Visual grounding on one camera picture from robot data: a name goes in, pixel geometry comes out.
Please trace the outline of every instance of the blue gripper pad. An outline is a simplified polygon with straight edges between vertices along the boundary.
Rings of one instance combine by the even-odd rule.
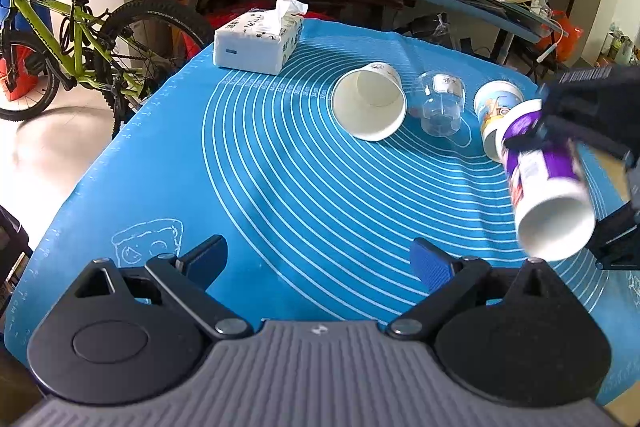
[[[415,276],[434,293],[456,274],[456,259],[425,239],[414,239],[409,247],[409,261]]]

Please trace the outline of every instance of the white concentric circle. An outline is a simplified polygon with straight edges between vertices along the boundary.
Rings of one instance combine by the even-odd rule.
[[[403,82],[434,64],[462,78],[459,133],[429,137],[411,117],[383,142],[345,133],[331,114],[332,84],[375,60]],[[502,167],[482,152],[469,110],[479,87],[504,71],[408,39],[303,39],[281,75],[229,71],[214,88],[202,126],[213,189],[246,247],[303,299],[336,318],[386,323],[427,295],[408,261],[415,237],[500,266],[525,258]],[[532,96],[534,86],[513,76]],[[606,215],[597,187],[592,195]],[[585,251],[556,269],[593,308],[607,282],[593,257]]]

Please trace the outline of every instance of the bicycle frame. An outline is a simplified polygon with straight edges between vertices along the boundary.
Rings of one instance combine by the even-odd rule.
[[[63,54],[60,43],[55,38],[55,36],[53,36],[51,31],[47,28],[47,26],[35,12],[35,10],[31,7],[31,4],[44,6],[49,10],[67,16],[70,16],[73,10],[74,47],[72,54]],[[107,63],[111,62],[111,52],[105,50],[100,42],[98,42],[94,34],[91,32],[92,26],[102,26],[104,24],[103,20],[90,15],[89,13],[82,10],[81,7],[72,7],[68,4],[64,4],[56,0],[10,0],[10,9],[11,11],[8,20],[11,23],[13,22],[11,17],[12,15],[15,17],[14,10],[20,12],[21,15],[27,20],[34,33],[36,33],[38,38],[47,47],[50,53],[54,57],[56,57],[64,73],[75,78],[78,82],[89,84],[95,89],[111,89],[110,84],[103,84],[101,82],[98,82],[96,80],[95,71],[85,69],[84,64],[82,63],[82,36],[85,36],[87,38],[94,50],[98,52],[107,61]],[[130,39],[123,40],[127,43],[132,44],[132,41]],[[147,58],[151,58],[152,55],[155,55],[150,50],[148,51],[148,53],[149,56]],[[123,73],[123,80],[123,86],[127,87],[123,87],[120,90],[122,94],[129,96],[140,96],[144,87],[143,82],[137,80],[127,72]]]

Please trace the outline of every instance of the clear plastic cup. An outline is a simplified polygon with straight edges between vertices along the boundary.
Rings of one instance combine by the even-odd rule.
[[[420,118],[425,133],[452,136],[462,126],[465,86],[449,73],[423,73],[410,93],[409,114]]]

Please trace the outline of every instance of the purple label cup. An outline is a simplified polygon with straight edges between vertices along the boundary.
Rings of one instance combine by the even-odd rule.
[[[585,247],[596,218],[584,172],[569,140],[517,153],[504,141],[524,134],[540,118],[542,101],[527,100],[500,122],[495,144],[507,174],[516,235],[530,257],[561,261]]]

